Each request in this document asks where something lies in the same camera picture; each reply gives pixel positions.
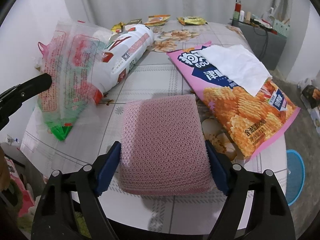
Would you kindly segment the clear red-printed plastic bag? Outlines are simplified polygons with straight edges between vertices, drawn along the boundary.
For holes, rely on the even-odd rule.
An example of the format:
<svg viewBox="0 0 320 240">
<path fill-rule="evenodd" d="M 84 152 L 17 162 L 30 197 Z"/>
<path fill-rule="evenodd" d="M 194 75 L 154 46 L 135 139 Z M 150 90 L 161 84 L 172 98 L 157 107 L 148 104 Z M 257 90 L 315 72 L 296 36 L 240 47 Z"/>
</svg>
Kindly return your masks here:
<svg viewBox="0 0 320 240">
<path fill-rule="evenodd" d="M 97 104 L 93 100 L 92 69 L 112 35 L 112 31 L 94 24 L 60 20 L 50 43 L 38 44 L 40 71 L 52 77 L 51 87 L 38 97 L 45 124 L 74 125 L 87 105 Z"/>
</svg>

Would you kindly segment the pink mesh sponge pad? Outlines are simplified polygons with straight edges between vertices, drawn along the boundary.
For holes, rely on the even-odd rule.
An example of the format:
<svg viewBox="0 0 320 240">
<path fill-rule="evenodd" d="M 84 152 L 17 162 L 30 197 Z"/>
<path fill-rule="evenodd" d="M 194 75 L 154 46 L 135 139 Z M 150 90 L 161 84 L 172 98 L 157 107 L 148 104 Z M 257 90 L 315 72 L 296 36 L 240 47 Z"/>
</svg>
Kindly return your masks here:
<svg viewBox="0 0 320 240">
<path fill-rule="evenodd" d="M 214 187 L 195 95 L 125 105 L 119 186 L 145 196 L 197 194 Z"/>
</svg>

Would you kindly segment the blue plastic basin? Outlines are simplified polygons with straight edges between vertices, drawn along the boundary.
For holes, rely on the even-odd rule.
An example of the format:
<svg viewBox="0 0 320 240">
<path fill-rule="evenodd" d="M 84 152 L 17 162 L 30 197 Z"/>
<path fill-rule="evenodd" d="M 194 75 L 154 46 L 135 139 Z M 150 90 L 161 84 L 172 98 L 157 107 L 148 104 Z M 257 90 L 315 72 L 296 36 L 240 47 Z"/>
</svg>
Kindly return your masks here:
<svg viewBox="0 0 320 240">
<path fill-rule="evenodd" d="M 295 150 L 287 150 L 286 200 L 291 206 L 300 196 L 305 182 L 305 165 Z"/>
</svg>

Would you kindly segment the green potato chip bag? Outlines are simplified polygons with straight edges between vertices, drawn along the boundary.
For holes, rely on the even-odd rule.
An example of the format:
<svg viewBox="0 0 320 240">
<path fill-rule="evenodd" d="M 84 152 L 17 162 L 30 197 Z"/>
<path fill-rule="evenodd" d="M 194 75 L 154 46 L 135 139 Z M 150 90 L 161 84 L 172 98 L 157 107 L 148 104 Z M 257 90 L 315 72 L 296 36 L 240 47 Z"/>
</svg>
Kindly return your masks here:
<svg viewBox="0 0 320 240">
<path fill-rule="evenodd" d="M 46 122 L 51 133 L 56 137 L 59 141 L 64 141 L 67 138 L 67 135 L 70 133 L 73 125 L 72 123 L 53 123 L 53 122 Z"/>
</svg>

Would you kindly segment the floral tablecloth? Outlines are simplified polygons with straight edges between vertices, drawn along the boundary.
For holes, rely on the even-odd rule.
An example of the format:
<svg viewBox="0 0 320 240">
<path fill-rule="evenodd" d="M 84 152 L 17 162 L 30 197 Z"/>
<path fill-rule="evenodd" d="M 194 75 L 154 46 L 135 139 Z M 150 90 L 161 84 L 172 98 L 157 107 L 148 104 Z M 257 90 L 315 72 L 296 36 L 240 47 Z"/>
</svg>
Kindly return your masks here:
<svg viewBox="0 0 320 240">
<path fill-rule="evenodd" d="M 40 109 L 35 108 L 21 151 L 46 177 L 54 170 L 77 171 L 121 140 L 127 127 L 126 109 L 135 109 L 138 124 L 151 129 L 152 145 L 167 150 L 170 139 L 181 141 L 194 134 L 191 110 L 177 103 L 190 91 L 167 54 L 145 53 L 129 75 L 108 93 L 111 104 L 86 107 L 64 141 L 48 132 Z M 130 194 L 120 188 L 119 180 L 119 174 L 115 174 L 108 190 L 99 197 L 107 217 L 165 239 L 207 235 L 226 200 L 216 187 L 179 196 Z"/>
</svg>

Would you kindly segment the pink orange chip bag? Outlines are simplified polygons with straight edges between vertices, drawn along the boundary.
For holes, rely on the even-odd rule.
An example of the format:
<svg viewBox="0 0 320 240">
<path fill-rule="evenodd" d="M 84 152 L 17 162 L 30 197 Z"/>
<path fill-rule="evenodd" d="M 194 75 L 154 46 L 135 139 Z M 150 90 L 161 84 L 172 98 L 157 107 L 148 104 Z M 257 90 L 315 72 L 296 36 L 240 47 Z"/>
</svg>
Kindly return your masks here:
<svg viewBox="0 0 320 240">
<path fill-rule="evenodd" d="M 281 137 L 300 109 L 271 80 L 256 96 L 221 74 L 199 52 L 210 42 L 168 52 L 198 98 L 228 132 L 242 155 L 250 159 Z"/>
</svg>

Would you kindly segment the white red-capped drink bottle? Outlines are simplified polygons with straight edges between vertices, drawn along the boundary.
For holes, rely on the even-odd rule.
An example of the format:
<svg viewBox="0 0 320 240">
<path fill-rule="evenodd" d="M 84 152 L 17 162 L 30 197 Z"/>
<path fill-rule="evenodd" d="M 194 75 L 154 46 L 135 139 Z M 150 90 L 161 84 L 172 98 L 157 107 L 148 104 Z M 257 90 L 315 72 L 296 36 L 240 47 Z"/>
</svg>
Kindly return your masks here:
<svg viewBox="0 0 320 240">
<path fill-rule="evenodd" d="M 95 103 L 99 103 L 109 90 L 124 80 L 153 42 L 152 30 L 144 24 L 137 24 L 103 50 L 102 58 L 94 63 L 92 69 Z"/>
</svg>

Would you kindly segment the small yellow snack packet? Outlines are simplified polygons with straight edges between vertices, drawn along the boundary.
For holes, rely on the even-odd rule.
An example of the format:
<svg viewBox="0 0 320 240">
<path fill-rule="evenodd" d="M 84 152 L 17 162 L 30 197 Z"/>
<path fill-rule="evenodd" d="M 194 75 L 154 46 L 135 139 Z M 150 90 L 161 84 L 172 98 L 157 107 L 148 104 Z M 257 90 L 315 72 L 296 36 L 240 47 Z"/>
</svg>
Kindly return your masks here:
<svg viewBox="0 0 320 240">
<path fill-rule="evenodd" d="M 120 22 L 118 24 L 115 24 L 113 27 L 112 27 L 112 31 L 115 33 L 115 34 L 119 34 L 119 33 L 122 33 L 123 32 L 123 27 L 124 27 L 124 23 L 123 22 Z"/>
</svg>

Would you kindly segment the small white box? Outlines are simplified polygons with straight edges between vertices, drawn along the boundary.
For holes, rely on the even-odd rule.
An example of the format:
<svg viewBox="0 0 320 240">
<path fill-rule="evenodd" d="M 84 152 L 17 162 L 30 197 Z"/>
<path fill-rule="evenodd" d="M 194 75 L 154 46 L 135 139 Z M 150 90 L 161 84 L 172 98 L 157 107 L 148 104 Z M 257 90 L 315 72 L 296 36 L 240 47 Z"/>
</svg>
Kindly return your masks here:
<svg viewBox="0 0 320 240">
<path fill-rule="evenodd" d="M 138 19 L 130 20 L 125 25 L 129 26 L 129 25 L 136 25 L 136 24 L 142 24 L 142 19 L 138 18 Z"/>
</svg>

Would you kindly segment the white paper napkin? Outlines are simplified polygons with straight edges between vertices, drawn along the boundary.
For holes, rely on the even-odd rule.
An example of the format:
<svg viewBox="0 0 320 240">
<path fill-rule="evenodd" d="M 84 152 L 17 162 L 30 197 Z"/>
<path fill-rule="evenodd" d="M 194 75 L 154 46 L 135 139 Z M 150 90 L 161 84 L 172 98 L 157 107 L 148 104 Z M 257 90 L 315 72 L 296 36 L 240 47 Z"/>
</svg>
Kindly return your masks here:
<svg viewBox="0 0 320 240">
<path fill-rule="evenodd" d="M 202 49 L 199 55 L 251 96 L 256 96 L 264 83 L 272 79 L 264 64 L 242 45 L 228 48 L 212 45 Z"/>
</svg>

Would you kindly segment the orange snack packet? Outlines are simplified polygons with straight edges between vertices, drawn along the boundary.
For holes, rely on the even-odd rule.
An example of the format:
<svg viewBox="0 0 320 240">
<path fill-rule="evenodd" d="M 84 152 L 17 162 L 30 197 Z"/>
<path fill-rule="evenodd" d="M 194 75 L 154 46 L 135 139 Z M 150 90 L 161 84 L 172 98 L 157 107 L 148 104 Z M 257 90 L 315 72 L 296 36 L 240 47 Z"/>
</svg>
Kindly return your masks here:
<svg viewBox="0 0 320 240">
<path fill-rule="evenodd" d="M 144 25 L 148 27 L 157 27 L 161 25 L 165 25 L 169 20 L 171 15 L 151 15 L 148 17 L 147 22 Z"/>
</svg>

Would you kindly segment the dark grey cabinet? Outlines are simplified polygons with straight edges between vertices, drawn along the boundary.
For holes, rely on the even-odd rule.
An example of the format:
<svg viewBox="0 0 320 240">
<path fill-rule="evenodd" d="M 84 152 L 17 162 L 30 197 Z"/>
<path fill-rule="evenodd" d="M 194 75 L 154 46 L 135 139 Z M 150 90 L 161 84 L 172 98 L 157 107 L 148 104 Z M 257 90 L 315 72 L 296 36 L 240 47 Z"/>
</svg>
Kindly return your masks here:
<svg viewBox="0 0 320 240">
<path fill-rule="evenodd" d="M 275 70 L 283 53 L 287 38 L 281 34 L 274 34 L 261 27 L 232 20 L 232 26 L 238 27 L 253 54 L 268 70 Z"/>
</svg>

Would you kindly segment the mint green box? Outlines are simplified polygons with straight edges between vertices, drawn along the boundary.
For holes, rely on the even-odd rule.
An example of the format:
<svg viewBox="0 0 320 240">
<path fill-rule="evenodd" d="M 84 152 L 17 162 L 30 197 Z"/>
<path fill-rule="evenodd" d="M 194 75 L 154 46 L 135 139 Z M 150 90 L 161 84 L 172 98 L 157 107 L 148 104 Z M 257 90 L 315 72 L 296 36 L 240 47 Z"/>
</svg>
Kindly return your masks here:
<svg viewBox="0 0 320 240">
<path fill-rule="evenodd" d="M 277 19 L 273 20 L 272 23 L 272 28 L 275 30 L 278 34 L 288 37 L 289 31 L 290 31 L 290 26 L 286 23 L 283 23 Z"/>
</svg>

